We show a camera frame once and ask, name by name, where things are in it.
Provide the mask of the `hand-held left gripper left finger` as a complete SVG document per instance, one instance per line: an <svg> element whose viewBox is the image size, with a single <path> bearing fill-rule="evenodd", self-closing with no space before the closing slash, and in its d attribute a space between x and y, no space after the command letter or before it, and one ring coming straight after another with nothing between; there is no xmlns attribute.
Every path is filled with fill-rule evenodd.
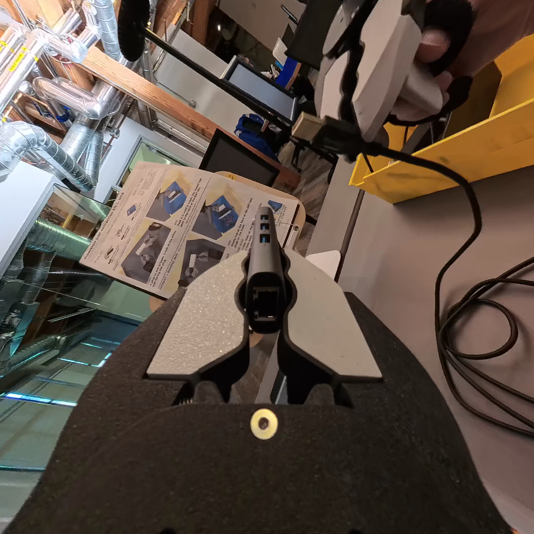
<svg viewBox="0 0 534 534"><path fill-rule="evenodd" d="M246 282L240 251L187 288L146 374L151 379L239 380L249 365L249 324L239 302Z"/></svg>

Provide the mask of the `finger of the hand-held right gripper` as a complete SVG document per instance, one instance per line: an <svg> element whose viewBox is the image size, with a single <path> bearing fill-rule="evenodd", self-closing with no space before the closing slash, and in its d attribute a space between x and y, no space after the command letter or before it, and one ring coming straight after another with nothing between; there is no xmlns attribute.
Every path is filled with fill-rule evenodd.
<svg viewBox="0 0 534 534"><path fill-rule="evenodd" d="M363 55L351 104L366 143L375 140L397 101L421 40L408 3L377 1L362 28Z"/></svg>
<svg viewBox="0 0 534 534"><path fill-rule="evenodd" d="M342 1L323 44L315 89L318 117L356 121L352 97L363 57L362 30L377 1Z"/></svg>

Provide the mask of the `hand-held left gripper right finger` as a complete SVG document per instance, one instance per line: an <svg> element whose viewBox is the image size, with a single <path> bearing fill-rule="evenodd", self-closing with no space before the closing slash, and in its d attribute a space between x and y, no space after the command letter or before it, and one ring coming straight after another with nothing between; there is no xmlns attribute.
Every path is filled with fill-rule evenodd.
<svg viewBox="0 0 534 534"><path fill-rule="evenodd" d="M328 382L382 380L341 287L296 251L285 256L293 296L279 337L280 370L298 381L313 372Z"/></svg>

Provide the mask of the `yellow plastic bin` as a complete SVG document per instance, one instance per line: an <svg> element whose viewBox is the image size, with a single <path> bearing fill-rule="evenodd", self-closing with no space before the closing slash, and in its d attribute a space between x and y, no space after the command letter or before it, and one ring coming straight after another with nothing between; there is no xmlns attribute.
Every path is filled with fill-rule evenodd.
<svg viewBox="0 0 534 534"><path fill-rule="evenodd" d="M415 152L469 182L533 165L533 35L517 42L473 79L468 100L452 115L443 140ZM455 187L438 173L359 156L349 181L390 204Z"/></svg>

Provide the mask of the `grey metal usb hub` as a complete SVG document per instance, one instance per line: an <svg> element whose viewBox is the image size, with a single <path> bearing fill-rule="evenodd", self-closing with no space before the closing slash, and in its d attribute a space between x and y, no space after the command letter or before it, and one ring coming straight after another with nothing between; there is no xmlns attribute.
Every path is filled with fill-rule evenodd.
<svg viewBox="0 0 534 534"><path fill-rule="evenodd" d="M254 219L248 260L244 308L252 330L280 330L287 305L286 282L272 208L261 206Z"/></svg>

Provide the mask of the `person's right hand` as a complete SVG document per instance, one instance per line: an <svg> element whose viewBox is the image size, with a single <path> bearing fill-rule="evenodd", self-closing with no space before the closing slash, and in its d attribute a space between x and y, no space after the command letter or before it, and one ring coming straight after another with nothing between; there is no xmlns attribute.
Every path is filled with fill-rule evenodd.
<svg viewBox="0 0 534 534"><path fill-rule="evenodd" d="M533 34L533 1L428 1L416 58L473 76Z"/></svg>

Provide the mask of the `white stand base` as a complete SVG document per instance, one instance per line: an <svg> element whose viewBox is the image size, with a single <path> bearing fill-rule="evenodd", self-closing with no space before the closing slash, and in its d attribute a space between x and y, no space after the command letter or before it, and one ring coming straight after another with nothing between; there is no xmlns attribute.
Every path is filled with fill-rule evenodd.
<svg viewBox="0 0 534 534"><path fill-rule="evenodd" d="M331 279L336 280L337 271L342 259L341 253L338 250L308 254L305 258L327 274Z"/></svg>

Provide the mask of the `blue jacket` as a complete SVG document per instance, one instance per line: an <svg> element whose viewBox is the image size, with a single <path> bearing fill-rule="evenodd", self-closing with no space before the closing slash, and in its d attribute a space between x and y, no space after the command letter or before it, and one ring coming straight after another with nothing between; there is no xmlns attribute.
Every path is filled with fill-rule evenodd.
<svg viewBox="0 0 534 534"><path fill-rule="evenodd" d="M254 113L247 113L239 118L234 134L259 152L278 161L276 151L272 147L276 136L273 137L266 131L262 131L263 125L264 119L262 117Z"/></svg>

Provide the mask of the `brown wooden desk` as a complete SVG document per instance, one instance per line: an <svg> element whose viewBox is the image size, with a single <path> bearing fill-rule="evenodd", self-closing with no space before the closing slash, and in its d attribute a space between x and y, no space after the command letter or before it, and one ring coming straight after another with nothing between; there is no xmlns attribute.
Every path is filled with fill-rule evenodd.
<svg viewBox="0 0 534 534"><path fill-rule="evenodd" d="M265 157L265 161L274 166L278 171L277 177L271 187L292 194L301 182L300 174L290 170L272 158Z"/></svg>

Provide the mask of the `printed instruction sheet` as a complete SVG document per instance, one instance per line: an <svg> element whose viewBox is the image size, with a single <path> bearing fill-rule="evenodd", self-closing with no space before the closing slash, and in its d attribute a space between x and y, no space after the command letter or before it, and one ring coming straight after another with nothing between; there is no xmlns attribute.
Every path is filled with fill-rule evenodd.
<svg viewBox="0 0 534 534"><path fill-rule="evenodd" d="M220 261L248 251L256 212L267 205L282 246L297 201L209 171L139 162L79 263L169 298Z"/></svg>

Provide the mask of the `black computer monitor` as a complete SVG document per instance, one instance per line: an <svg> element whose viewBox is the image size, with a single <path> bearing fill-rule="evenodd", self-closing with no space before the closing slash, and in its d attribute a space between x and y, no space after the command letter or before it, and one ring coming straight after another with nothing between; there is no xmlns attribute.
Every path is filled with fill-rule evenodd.
<svg viewBox="0 0 534 534"><path fill-rule="evenodd" d="M230 172L266 186L273 186L280 172L220 129L215 130L199 169Z"/></svg>

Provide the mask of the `wooden sheet board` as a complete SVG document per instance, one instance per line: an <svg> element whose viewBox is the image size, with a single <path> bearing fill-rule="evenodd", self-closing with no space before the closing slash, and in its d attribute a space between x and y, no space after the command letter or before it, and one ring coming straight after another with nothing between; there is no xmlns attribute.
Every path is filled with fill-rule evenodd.
<svg viewBox="0 0 534 534"><path fill-rule="evenodd" d="M296 242L297 242L298 238L300 237L300 234L301 234L301 232L303 230L303 225L305 223L305 216L306 216L304 205L300 200L298 200L295 196L293 196L293 195L291 195L289 193L286 193L286 192L283 192L283 191L280 191L280 190L276 190L276 189L274 189L272 187L268 187L268 186L266 186L264 184L254 182L254 181L252 181L250 179L247 179L247 178L239 176L239 175L235 175L235 174L233 174L231 172L228 172L228 171L217 171L216 174L220 175L220 176L223 176L225 178L234 180L235 182L246 184L249 187L254 187L257 190L263 191L266 194L270 194L272 196L277 196L277 197L282 197L284 199L290 199L290 200L297 201L298 208L297 208L297 210L296 210L296 212L294 214L294 218L293 218L293 222L292 222L292 229L290 229L290 231L288 231L288 234L287 234L287 236L285 238L284 244L282 245L282 247L284 247L284 248L289 248L289 249L294 249L295 248Z"/></svg>

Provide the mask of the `black floor lamp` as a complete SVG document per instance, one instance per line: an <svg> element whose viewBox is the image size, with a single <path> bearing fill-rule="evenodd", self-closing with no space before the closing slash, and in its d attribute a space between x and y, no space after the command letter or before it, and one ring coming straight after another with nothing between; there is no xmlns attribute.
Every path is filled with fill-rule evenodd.
<svg viewBox="0 0 534 534"><path fill-rule="evenodd" d="M249 95L240 91L234 85L222 80L221 76L216 76L209 70L203 68L172 45L158 37L156 33L150 30L149 22L149 1L122 1L117 18L117 36L123 57L129 61L138 60L145 49L145 42L150 41L158 48L208 80L210 83L237 99L240 103L246 105L255 114L263 117L285 133L291 133L295 121L293 123L287 123L280 119L274 113L269 112L264 108L259 101L249 97Z"/></svg>

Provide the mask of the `wooden post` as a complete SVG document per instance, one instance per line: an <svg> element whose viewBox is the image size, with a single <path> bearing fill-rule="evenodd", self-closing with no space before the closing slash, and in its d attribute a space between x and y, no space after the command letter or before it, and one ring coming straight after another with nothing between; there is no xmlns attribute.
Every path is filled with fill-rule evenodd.
<svg viewBox="0 0 534 534"><path fill-rule="evenodd" d="M80 66L147 107L182 123L205 139L211 139L218 128L216 123L95 46L89 49Z"/></svg>

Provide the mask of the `silver air duct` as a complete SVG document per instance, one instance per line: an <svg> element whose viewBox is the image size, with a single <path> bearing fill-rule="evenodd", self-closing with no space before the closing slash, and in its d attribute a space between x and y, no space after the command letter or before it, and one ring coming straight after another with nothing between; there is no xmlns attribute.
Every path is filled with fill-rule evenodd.
<svg viewBox="0 0 534 534"><path fill-rule="evenodd" d="M44 56L81 64L98 42L106 56L127 64L119 50L114 1L82 1L81 8L83 16L70 9L53 28L28 30L13 23L1 37L1 181L29 157L73 189L88 192L97 186L106 119L120 106L118 90L102 80L91 90L62 77L28 81ZM61 143L34 124L6 118L4 111L24 85L59 105L59 122L76 114Z"/></svg>

